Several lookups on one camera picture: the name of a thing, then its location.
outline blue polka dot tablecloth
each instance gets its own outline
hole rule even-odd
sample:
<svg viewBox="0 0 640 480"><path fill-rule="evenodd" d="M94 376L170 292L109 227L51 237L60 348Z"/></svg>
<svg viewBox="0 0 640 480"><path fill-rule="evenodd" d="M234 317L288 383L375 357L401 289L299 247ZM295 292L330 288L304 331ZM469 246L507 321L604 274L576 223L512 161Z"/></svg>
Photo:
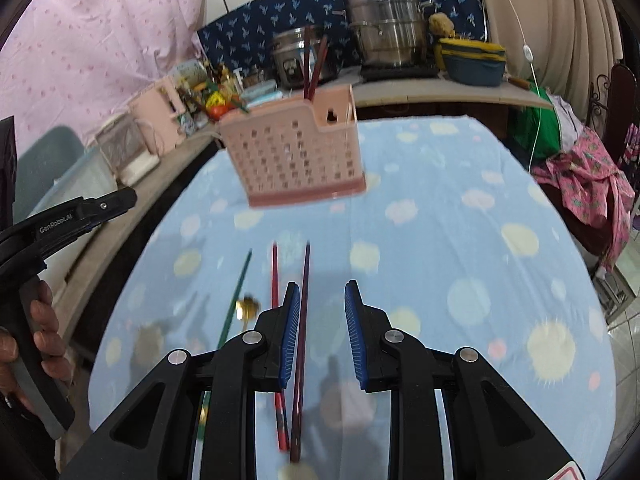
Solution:
<svg viewBox="0 0 640 480"><path fill-rule="evenodd" d="M260 480L386 478L390 396L358 387L344 315L350 279L428 348L478 349L586 479L597 478L615 422L613 357L561 218L476 120L364 121L358 132L367 192L351 198L255 210L225 152L200 170L113 311L91 375L92 428L172 349L215 349L249 250L242 293L265 308L272 242L284 295L287 282L302 283L309 240L302 464L277 451L273 396L257 394ZM241 331L235 319L230 336Z"/></svg>

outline pink floral fabric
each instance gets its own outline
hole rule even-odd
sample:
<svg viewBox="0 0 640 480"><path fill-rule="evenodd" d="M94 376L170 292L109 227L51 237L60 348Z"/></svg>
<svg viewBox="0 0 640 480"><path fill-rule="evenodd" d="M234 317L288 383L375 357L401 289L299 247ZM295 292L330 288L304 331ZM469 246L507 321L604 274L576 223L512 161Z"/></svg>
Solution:
<svg viewBox="0 0 640 480"><path fill-rule="evenodd" d="M600 137L585 128L573 149L546 161L533 175L539 184L551 184L562 192L562 204L583 224L600 228L607 222L607 195L614 197L613 242L602 258L611 272L629 239L634 192L625 174L613 163Z"/></svg>
<svg viewBox="0 0 640 480"><path fill-rule="evenodd" d="M0 118L18 155L50 128L93 128L193 57L203 0L33 0L0 51Z"/></svg>

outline green bag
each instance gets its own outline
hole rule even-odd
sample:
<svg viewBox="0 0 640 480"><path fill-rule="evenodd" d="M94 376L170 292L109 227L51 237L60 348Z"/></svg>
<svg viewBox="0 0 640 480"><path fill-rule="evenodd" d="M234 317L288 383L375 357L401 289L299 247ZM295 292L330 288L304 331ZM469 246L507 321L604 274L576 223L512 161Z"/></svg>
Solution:
<svg viewBox="0 0 640 480"><path fill-rule="evenodd" d="M531 91L536 93L536 87L533 84ZM543 88L540 89L540 97L545 101L551 102ZM538 134L538 142L536 142L533 158L534 160L544 160L559 153L562 146L560 124L555 110L524 108L523 111L517 114L514 121L510 121L508 131L509 135L530 156L533 144L536 141L538 121L540 121L540 133Z"/></svg>

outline human hand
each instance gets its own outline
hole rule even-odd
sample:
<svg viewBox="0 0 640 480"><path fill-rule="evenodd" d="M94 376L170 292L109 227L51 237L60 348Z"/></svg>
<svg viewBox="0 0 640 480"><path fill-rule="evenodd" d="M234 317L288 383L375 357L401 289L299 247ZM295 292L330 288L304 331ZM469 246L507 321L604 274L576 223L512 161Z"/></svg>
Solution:
<svg viewBox="0 0 640 480"><path fill-rule="evenodd" d="M65 344L58 335L58 317L51 303L53 301L51 289L45 282L38 284L38 300L31 301L31 318L41 330L33 334L33 341L38 350L50 357L42 362L45 373L54 379L70 381L72 376L71 363L64 357ZM15 381L9 363L18 357L18 345L7 332L0 332L0 392L7 396L14 394L21 403L35 413L33 406Z"/></svg>

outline navy blue patterned fabric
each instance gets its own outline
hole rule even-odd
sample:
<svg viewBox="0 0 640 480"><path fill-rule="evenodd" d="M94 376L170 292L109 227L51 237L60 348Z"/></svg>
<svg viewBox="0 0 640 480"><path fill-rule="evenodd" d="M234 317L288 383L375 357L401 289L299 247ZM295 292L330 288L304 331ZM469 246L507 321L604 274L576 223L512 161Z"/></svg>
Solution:
<svg viewBox="0 0 640 480"><path fill-rule="evenodd" d="M484 40L482 0L434 0L436 12L445 12L456 32ZM232 10L198 31L212 63L232 69L272 66L271 39L279 32L303 25L322 25L342 66L360 63L348 22L332 10L343 10L344 0L254 0Z"/></svg>

